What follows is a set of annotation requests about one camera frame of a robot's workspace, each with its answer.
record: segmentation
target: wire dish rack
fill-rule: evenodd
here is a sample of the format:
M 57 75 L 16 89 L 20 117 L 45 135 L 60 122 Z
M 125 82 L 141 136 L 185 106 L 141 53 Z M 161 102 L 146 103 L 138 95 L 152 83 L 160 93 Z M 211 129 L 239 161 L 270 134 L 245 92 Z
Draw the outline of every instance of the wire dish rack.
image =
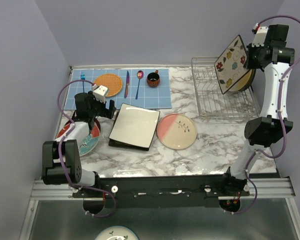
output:
M 193 57 L 191 70 L 200 116 L 207 119 L 242 120 L 260 112 L 252 87 L 222 94 L 214 63 L 217 57 Z

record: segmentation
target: plate with leaf design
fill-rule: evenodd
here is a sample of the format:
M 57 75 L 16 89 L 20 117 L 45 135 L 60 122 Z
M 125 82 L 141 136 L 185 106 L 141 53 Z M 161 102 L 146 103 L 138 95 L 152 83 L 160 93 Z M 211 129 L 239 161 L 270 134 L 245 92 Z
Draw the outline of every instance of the plate with leaf design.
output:
M 124 226 L 111 226 L 103 230 L 95 240 L 139 240 L 133 231 Z
M 249 73 L 249 69 L 245 68 L 246 61 L 247 50 L 241 36 L 238 35 L 214 63 L 222 94 Z
M 189 117 L 178 113 L 163 117 L 156 133 L 163 145 L 175 150 L 188 148 L 197 138 L 195 123 Z

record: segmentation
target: screw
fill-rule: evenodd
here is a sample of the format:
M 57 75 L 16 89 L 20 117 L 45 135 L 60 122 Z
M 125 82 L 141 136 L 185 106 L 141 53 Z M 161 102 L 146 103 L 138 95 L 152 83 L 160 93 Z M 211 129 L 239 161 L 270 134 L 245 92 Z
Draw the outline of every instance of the screw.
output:
M 244 185 L 244 188 L 243 188 L 243 190 L 244 191 L 246 191 L 246 192 L 248 192 L 249 191 L 249 189 L 250 189 L 250 187 L 246 184 L 246 185 Z
M 114 194 L 116 192 L 118 192 L 118 187 L 116 185 L 114 185 L 112 188 L 111 188 L 111 192 L 113 192 Z
M 211 187 L 207 185 L 207 186 L 204 187 L 204 190 L 205 190 L 206 193 L 210 193 L 211 192 Z

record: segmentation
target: lavender wall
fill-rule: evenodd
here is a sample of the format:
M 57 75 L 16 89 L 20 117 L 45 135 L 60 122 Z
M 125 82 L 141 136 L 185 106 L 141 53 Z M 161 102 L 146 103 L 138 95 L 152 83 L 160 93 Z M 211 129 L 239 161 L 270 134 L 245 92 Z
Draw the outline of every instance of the lavender wall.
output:
M 285 0 L 278 14 L 293 15 L 300 19 L 300 0 Z M 287 24 L 290 26 L 287 47 L 295 48 L 296 57 L 300 56 L 300 25 L 289 19 L 279 19 L 275 24 Z M 263 102 L 264 75 L 253 81 L 254 89 L 258 93 L 258 99 Z M 288 119 L 293 121 L 293 129 L 287 135 L 287 148 L 283 156 L 276 160 L 276 165 L 282 175 L 290 176 L 296 193 L 296 204 L 300 213 L 300 63 L 291 73 L 287 93 Z M 282 141 L 274 144 L 272 150 L 278 153 L 282 148 Z
M 190 64 L 275 15 L 283 0 L 36 0 L 68 63 Z
M 33 0 L 0 0 L 0 240 L 19 239 L 69 67 Z

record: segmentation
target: black bracket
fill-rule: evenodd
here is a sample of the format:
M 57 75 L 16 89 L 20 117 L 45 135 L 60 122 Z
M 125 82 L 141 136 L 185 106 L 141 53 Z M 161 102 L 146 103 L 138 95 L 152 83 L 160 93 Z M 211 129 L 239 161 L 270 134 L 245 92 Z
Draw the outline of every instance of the black bracket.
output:
M 166 176 L 166 177 L 111 177 L 101 178 L 101 188 L 111 193 L 113 186 L 118 191 L 113 194 L 118 208 L 177 208 L 206 207 L 218 208 L 218 197 L 234 196 L 237 188 L 229 194 L 224 188 L 225 175 Z M 242 196 L 249 193 L 241 191 Z M 104 207 L 112 208 L 110 196 L 90 189 L 81 189 L 74 198 L 105 198 Z
M 237 192 L 242 192 L 245 185 L 247 184 L 247 179 L 237 179 L 231 176 L 230 167 L 223 175 L 223 192 L 229 196 L 235 195 Z
M 92 91 L 81 92 L 74 96 L 75 108 L 76 108 L 76 121 L 87 122 L 90 131 L 93 129 L 96 117 L 105 117 L 112 119 L 115 111 L 115 101 L 110 100 L 109 109 L 106 108 L 106 104 L 96 99 Z
M 42 180 L 46 185 L 67 184 L 65 171 L 60 162 L 54 162 L 59 159 L 59 143 L 56 141 L 46 141 L 42 146 Z M 65 157 L 65 167 L 71 181 L 74 184 L 80 182 L 82 176 L 81 162 L 77 140 L 68 140 L 62 143 L 62 155 Z
M 286 133 L 290 132 L 294 123 L 286 118 L 284 127 Z M 250 145 L 262 145 L 265 148 L 276 143 L 283 137 L 282 126 L 279 119 L 273 119 L 271 116 L 258 117 L 246 123 L 244 136 L 249 140 Z
M 288 25 L 270 25 L 263 46 L 247 46 L 247 61 L 244 66 L 248 69 L 263 69 L 270 63 L 295 62 L 295 49 L 286 47 Z

